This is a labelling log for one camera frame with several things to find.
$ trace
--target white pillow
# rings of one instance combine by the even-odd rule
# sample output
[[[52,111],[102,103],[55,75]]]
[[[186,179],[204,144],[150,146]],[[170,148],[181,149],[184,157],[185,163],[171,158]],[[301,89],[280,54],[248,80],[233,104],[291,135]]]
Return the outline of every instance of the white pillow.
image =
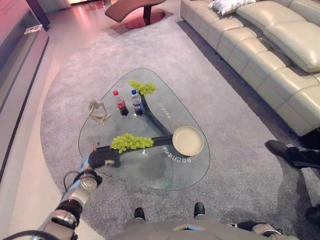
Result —
[[[218,10],[218,14],[226,15],[234,13],[241,6],[255,2],[256,0],[214,0],[209,4],[209,8],[215,8]]]

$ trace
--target area rug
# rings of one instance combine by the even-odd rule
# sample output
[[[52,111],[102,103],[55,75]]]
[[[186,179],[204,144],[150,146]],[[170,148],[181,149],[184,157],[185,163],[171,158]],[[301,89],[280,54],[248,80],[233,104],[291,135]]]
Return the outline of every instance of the area rug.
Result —
[[[148,27],[103,33],[61,69],[41,119],[43,154],[56,185],[63,192],[64,175],[82,161],[78,137],[88,99],[101,99],[126,73],[147,68],[173,90],[205,133],[211,153],[208,172],[197,184],[175,191],[103,177],[82,219],[108,237],[123,230],[137,207],[153,222],[191,219],[194,204],[202,202],[206,213],[221,223],[263,220],[301,240],[318,239],[319,229],[304,218],[312,204],[302,172],[265,148],[275,137],[225,79],[239,77],[222,76],[181,25],[190,28],[174,12]]]

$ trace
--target bottle label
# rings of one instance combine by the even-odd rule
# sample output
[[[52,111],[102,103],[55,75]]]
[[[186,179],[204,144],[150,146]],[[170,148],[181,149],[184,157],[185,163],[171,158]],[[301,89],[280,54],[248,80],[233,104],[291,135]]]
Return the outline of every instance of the bottle label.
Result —
[[[143,109],[141,103],[139,103],[139,104],[133,104],[133,107],[134,107],[134,110],[136,110],[136,111],[140,111],[140,110]]]
[[[121,109],[121,108],[124,108],[124,107],[126,106],[126,103],[125,103],[125,101],[123,100],[122,102],[117,103],[116,106]]]

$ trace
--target glass tabletop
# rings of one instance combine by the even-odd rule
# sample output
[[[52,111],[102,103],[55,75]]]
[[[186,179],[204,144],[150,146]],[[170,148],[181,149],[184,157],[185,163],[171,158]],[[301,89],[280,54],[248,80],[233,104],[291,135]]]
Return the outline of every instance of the glass tabletop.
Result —
[[[98,125],[93,119],[87,118],[79,135],[81,156],[88,155],[94,145],[98,144],[99,147],[111,145],[113,138],[124,133],[148,138],[164,135],[164,131],[159,130],[148,116],[135,114],[131,102],[133,87],[129,84],[130,80],[154,83],[157,90],[145,97],[150,111],[171,134],[181,126],[198,129],[204,138],[203,149],[195,156],[184,156],[171,144],[139,149],[122,154],[119,167],[103,166],[97,170],[134,185],[154,189],[179,190],[200,181],[207,173],[210,164],[206,137],[166,83],[156,73],[146,68],[138,68],[127,73],[104,95],[101,101],[111,114],[111,117],[104,121],[104,125]],[[115,90],[124,98],[129,110],[127,116],[121,115],[114,102]]]

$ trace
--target leather couch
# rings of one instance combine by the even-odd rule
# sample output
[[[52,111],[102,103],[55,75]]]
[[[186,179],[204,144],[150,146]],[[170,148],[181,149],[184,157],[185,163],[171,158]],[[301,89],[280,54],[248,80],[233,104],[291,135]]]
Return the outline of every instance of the leather couch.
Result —
[[[298,136],[320,127],[320,2],[262,0],[220,15],[181,0],[181,17]]]

